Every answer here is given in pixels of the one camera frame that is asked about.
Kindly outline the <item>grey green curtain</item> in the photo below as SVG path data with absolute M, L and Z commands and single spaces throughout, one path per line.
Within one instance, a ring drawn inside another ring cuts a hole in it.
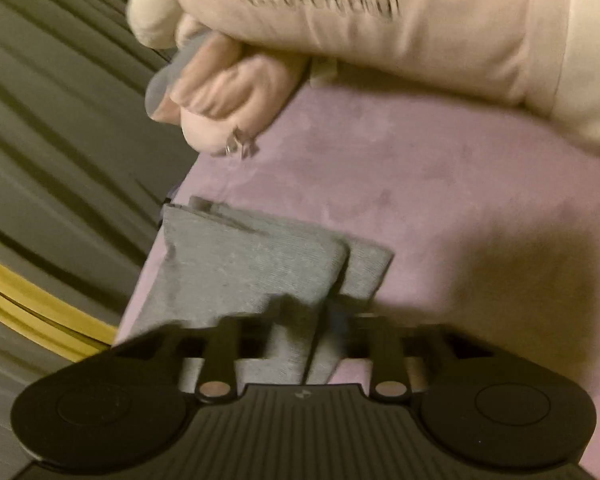
M 144 111 L 166 62 L 119 0 L 0 0 L 0 263 L 115 328 L 196 158 Z M 0 479 L 27 461 L 12 402 L 68 362 L 0 322 Z

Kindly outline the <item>yellow curtain stripe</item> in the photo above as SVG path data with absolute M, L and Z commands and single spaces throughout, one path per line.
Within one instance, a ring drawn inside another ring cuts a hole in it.
M 111 347 L 117 333 L 114 326 L 70 306 L 1 263 L 0 322 L 71 362 Z

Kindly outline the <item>grey sweatpants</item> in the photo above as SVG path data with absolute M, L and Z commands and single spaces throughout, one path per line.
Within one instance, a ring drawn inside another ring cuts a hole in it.
M 129 336 L 262 315 L 271 337 L 262 360 L 239 364 L 242 384 L 329 382 L 342 350 L 326 323 L 365 310 L 393 258 L 368 240 L 201 198 L 166 206 L 161 232 L 166 253 Z

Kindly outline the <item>long pink plush pillow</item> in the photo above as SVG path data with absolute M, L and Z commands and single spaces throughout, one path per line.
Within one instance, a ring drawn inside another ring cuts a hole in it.
M 522 105 L 600 146 L 600 0 L 128 0 L 126 18 L 151 49 L 210 30 L 221 62 L 190 64 L 170 101 L 184 126 L 221 123 L 198 151 L 263 130 L 314 56 Z

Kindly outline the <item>pink purple bed blanket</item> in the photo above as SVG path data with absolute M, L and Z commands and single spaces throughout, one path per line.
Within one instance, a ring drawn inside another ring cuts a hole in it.
M 176 201 L 260 210 L 390 247 L 376 306 L 446 321 L 566 375 L 598 423 L 600 156 L 547 122 L 343 70 L 302 88 L 250 159 L 200 156 Z

